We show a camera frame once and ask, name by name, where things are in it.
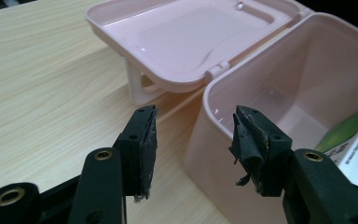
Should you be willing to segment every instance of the green paper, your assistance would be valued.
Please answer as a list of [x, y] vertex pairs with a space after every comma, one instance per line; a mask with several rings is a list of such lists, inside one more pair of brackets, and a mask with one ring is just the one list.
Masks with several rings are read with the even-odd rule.
[[331, 129], [316, 146], [315, 150], [326, 151], [350, 140], [358, 132], [358, 112]]

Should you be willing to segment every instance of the pink plastic box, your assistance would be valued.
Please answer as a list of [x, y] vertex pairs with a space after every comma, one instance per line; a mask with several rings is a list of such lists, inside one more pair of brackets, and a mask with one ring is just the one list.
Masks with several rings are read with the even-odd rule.
[[315, 148], [358, 111], [358, 30], [313, 14], [211, 82], [189, 141], [185, 168], [232, 223], [287, 223], [282, 198], [261, 198], [228, 147], [236, 105], [253, 107], [294, 140]]
[[90, 7], [87, 19], [125, 57], [134, 103], [207, 85], [187, 173], [232, 223], [287, 223], [281, 198], [235, 186], [245, 172], [228, 151], [232, 114], [254, 107], [293, 138], [293, 149], [314, 148], [358, 111], [358, 29], [291, 0], [241, 4], [113, 0]]
[[290, 0], [112, 0], [86, 17], [125, 57], [131, 98], [141, 105], [207, 84], [309, 13]]

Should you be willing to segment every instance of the wooden table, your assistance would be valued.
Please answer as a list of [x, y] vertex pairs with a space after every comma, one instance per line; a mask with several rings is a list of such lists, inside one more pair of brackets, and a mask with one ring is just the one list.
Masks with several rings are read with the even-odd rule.
[[[138, 108], [124, 60], [85, 19], [97, 0], [38, 0], [0, 10], [0, 188], [41, 192], [79, 175], [92, 150], [111, 147]], [[151, 197], [128, 198], [129, 223], [228, 223], [186, 175], [182, 159], [203, 89], [157, 106]]]

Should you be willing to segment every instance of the metal ring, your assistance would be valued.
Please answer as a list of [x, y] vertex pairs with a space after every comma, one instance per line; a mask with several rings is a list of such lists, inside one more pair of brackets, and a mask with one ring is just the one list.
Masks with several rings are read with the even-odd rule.
[[304, 152], [304, 157], [310, 161], [323, 161], [324, 158], [313, 152]]
[[0, 206], [6, 206], [16, 203], [25, 194], [25, 189], [17, 187], [14, 189], [6, 190], [0, 195]]
[[103, 151], [96, 152], [94, 154], [94, 159], [97, 161], [104, 161], [111, 158], [112, 155], [113, 155], [112, 151], [103, 150]]

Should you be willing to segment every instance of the open lid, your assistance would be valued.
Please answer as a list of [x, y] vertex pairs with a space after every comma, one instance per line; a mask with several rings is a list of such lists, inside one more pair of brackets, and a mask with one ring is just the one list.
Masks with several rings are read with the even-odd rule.
[[162, 89], [193, 91], [310, 11], [292, 0], [113, 0], [90, 7], [94, 32]]

